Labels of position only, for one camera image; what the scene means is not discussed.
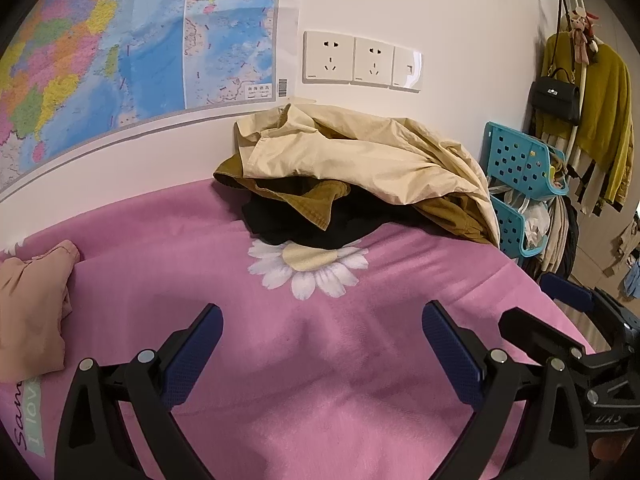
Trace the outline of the olive brown garment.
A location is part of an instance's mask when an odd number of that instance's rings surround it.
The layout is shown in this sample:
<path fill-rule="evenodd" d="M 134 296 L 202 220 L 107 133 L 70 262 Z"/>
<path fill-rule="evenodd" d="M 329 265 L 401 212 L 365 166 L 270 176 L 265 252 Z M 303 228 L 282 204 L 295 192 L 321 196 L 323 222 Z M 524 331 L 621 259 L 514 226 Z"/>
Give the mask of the olive brown garment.
<path fill-rule="evenodd" d="M 352 188 L 358 188 L 342 181 L 312 177 L 247 178 L 243 176 L 241 157 L 238 154 L 225 160 L 214 172 L 214 178 L 228 188 L 249 192 L 250 198 L 256 194 L 287 203 L 322 230 L 329 225 L 332 204 L 338 198 L 346 197 Z M 429 198 L 415 205 L 396 206 L 413 206 L 423 214 L 428 226 L 420 229 L 434 228 L 448 236 L 475 243 L 491 242 L 489 226 L 477 203 L 463 194 L 452 193 L 444 197 Z"/>

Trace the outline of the mustard yellow hanging sweater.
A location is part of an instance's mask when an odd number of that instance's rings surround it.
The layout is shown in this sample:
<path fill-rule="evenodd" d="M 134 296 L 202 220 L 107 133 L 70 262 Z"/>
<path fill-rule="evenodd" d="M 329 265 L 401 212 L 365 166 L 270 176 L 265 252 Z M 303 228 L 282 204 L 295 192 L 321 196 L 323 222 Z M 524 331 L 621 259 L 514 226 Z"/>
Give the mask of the mustard yellow hanging sweater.
<path fill-rule="evenodd" d="M 550 75 L 555 35 L 544 48 L 541 76 Z M 570 35 L 560 32 L 555 67 L 572 72 Z M 631 78 L 620 55 L 608 44 L 601 44 L 596 62 L 588 65 L 582 102 L 582 119 L 570 151 L 570 166 L 579 165 L 580 156 L 594 161 L 602 172 L 599 198 L 616 210 L 625 205 L 634 168 L 634 125 L 632 124 Z M 536 112 L 536 136 L 556 143 L 570 140 L 573 126 L 546 113 Z"/>

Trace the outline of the white wall socket panel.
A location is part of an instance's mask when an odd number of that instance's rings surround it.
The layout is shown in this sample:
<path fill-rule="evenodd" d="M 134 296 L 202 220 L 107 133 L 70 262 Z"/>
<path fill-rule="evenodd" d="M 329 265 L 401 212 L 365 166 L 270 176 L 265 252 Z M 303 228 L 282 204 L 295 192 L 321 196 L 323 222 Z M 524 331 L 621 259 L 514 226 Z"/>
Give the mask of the white wall socket panel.
<path fill-rule="evenodd" d="M 418 93 L 423 65 L 418 50 L 337 32 L 304 32 L 303 81 L 308 84 L 359 84 Z"/>

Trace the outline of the pink daisy bed sheet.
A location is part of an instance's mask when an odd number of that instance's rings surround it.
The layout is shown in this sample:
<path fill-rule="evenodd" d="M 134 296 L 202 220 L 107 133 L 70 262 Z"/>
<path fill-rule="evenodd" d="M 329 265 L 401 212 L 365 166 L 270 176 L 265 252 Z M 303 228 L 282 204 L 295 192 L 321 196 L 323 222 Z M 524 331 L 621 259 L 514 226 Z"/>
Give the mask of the pink daisy bed sheet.
<path fill-rule="evenodd" d="M 224 333 L 175 419 L 218 479 L 425 479 L 470 409 L 423 332 L 438 300 L 489 348 L 519 307 L 578 329 L 490 245 L 387 223 L 288 269 L 250 236 L 243 195 L 196 182 L 123 200 L 29 237 L 21 258 L 70 240 L 81 262 L 63 323 L 65 367 L 1 389 L 1 419 L 43 479 L 76 365 L 131 360 L 218 304 Z"/>

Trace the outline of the folded peach pink garment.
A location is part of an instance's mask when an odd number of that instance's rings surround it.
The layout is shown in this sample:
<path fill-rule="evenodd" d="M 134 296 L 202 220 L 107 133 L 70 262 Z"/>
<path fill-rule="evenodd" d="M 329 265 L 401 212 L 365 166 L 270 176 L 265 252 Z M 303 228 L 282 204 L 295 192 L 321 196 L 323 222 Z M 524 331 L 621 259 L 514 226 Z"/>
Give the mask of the folded peach pink garment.
<path fill-rule="evenodd" d="M 64 368 L 67 282 L 80 252 L 63 240 L 43 255 L 1 263 L 1 381 L 14 384 Z"/>

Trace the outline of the colourful wall map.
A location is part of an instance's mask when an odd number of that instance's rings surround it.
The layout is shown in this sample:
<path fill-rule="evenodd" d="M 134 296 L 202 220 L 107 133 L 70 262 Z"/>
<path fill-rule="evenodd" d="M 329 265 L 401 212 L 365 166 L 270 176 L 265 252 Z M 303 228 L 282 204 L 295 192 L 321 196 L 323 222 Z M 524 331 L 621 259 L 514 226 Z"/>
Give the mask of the colourful wall map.
<path fill-rule="evenodd" d="M 1 184 L 118 130 L 280 100 L 300 0 L 37 0 L 1 57 Z"/>

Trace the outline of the white coat stand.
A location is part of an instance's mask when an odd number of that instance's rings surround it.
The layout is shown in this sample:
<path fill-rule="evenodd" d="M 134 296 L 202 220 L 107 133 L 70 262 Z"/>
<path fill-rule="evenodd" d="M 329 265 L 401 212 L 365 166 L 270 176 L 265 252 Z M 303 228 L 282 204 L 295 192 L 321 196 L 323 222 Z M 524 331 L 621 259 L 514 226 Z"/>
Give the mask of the white coat stand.
<path fill-rule="evenodd" d="M 568 38 L 570 38 L 572 76 L 573 78 L 578 76 L 577 120 L 572 125 L 570 138 L 564 151 L 566 159 L 570 160 L 584 109 L 588 66 L 598 54 L 602 41 L 593 30 L 600 18 L 597 14 L 587 10 L 584 0 L 562 0 L 562 6 L 565 13 L 566 31 Z"/>

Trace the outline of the teal perforated storage rack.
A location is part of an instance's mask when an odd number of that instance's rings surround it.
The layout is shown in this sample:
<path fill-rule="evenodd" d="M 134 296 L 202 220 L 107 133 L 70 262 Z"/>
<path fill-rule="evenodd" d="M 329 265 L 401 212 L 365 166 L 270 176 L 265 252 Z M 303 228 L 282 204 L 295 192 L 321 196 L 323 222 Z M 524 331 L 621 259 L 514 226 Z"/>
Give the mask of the teal perforated storage rack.
<path fill-rule="evenodd" d="M 486 172 L 495 183 L 490 192 L 500 232 L 500 250 L 511 259 L 539 255 L 547 245 L 543 235 L 532 247 L 525 234 L 524 210 L 568 192 L 564 154 L 534 136 L 496 122 L 485 126 Z"/>

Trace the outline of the cream beige jacket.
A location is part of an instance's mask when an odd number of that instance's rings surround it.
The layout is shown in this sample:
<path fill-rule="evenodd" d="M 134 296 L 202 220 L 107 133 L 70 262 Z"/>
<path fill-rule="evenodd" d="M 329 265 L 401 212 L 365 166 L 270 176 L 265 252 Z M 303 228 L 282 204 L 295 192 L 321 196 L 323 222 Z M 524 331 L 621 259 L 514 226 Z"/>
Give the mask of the cream beige jacket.
<path fill-rule="evenodd" d="M 454 194 L 480 214 L 471 238 L 498 245 L 500 230 L 480 164 L 460 143 L 420 122 L 318 104 L 288 104 L 236 122 L 245 177 L 313 177 L 359 186 L 392 205 Z"/>

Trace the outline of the black handbag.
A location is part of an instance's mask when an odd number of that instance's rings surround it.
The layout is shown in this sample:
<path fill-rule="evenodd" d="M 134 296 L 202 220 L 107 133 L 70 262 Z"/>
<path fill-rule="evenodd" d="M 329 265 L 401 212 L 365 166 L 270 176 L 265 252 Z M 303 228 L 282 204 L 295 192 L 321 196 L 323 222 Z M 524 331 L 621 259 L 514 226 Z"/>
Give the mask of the black handbag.
<path fill-rule="evenodd" d="M 580 121 L 580 93 L 574 74 L 563 67 L 554 68 L 533 84 L 532 107 L 563 122 L 577 126 Z"/>

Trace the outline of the black garment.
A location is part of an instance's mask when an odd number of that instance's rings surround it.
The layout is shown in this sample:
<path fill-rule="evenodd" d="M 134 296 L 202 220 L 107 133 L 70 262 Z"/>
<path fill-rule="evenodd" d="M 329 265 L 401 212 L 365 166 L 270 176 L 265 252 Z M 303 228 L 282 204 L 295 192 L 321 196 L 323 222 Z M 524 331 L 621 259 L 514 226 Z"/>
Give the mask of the black garment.
<path fill-rule="evenodd" d="M 247 229 L 269 245 L 293 242 L 321 249 L 338 249 L 360 240 L 385 223 L 425 228 L 427 218 L 413 206 L 396 206 L 383 202 L 361 188 L 352 188 L 346 197 L 331 206 L 331 218 L 320 229 L 291 205 L 253 194 L 242 206 Z"/>

